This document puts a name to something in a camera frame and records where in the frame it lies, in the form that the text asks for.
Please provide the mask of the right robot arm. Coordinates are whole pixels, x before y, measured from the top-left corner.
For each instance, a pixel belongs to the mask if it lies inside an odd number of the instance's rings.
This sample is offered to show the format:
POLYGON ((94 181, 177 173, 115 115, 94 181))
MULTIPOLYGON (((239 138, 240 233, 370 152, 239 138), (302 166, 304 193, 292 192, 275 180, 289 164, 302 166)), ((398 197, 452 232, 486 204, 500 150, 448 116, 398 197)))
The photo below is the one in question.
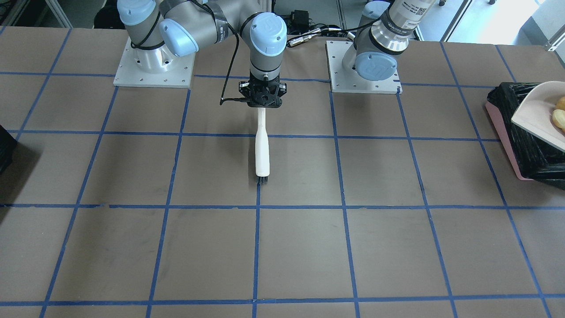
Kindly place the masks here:
POLYGON ((236 36, 250 50, 250 75, 240 83, 249 107, 277 108, 287 41, 284 20, 256 0, 119 0, 128 42, 113 84, 188 88, 194 54, 236 36))

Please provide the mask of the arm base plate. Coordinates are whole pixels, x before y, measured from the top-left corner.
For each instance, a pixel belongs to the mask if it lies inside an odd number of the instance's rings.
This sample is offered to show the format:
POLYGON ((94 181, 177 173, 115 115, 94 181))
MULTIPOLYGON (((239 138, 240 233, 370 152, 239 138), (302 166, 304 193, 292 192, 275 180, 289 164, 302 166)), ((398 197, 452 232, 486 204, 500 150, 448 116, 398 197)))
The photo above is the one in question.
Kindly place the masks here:
POLYGON ((382 52, 358 53, 352 42, 327 41, 326 51, 332 92, 403 92, 394 57, 382 52))
POLYGON ((131 47, 127 39, 113 84, 117 87, 190 88, 196 54, 177 57, 166 45, 154 50, 131 47))

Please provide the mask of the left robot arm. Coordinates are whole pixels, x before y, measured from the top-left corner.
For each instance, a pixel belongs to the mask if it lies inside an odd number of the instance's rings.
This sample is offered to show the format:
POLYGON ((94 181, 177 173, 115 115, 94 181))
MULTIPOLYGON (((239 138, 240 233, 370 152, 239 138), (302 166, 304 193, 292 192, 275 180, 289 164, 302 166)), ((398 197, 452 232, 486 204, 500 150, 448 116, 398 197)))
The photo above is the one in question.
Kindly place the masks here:
POLYGON ((341 65, 368 81, 391 78, 397 71, 396 56, 434 4, 434 0, 374 0, 365 4, 353 44, 341 65))

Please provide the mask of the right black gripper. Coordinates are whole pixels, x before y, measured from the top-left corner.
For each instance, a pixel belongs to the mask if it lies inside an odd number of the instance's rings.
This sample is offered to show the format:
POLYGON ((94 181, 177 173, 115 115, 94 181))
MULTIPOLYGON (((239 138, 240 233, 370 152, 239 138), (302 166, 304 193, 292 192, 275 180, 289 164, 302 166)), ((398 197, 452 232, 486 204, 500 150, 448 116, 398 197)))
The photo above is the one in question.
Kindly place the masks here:
POLYGON ((286 83, 280 79, 250 79, 239 82, 239 92, 249 107, 279 108, 283 103, 281 97, 286 94, 286 83))

